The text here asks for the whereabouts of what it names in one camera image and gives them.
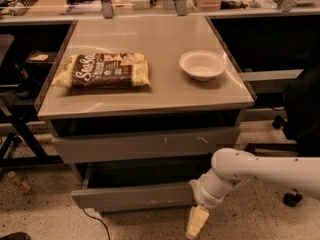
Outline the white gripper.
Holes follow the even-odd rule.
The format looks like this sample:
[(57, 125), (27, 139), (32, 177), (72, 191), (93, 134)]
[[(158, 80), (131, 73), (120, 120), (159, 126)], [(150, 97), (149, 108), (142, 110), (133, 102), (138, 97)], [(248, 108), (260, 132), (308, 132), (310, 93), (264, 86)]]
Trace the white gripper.
[(214, 209), (224, 199), (226, 189), (221, 184), (216, 184), (209, 177), (200, 177), (189, 182), (195, 202), (199, 205), (192, 207), (186, 228), (188, 240), (194, 240), (209, 217), (207, 209)]

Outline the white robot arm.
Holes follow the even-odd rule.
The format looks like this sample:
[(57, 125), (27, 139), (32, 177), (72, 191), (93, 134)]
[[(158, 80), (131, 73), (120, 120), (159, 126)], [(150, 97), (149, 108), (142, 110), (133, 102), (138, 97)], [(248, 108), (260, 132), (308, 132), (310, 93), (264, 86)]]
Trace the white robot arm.
[(259, 157), (232, 148), (217, 150), (211, 168), (191, 180), (196, 206), (191, 208), (186, 237), (194, 240), (224, 197), (250, 180), (283, 186), (295, 192), (320, 198), (320, 159), (317, 157)]

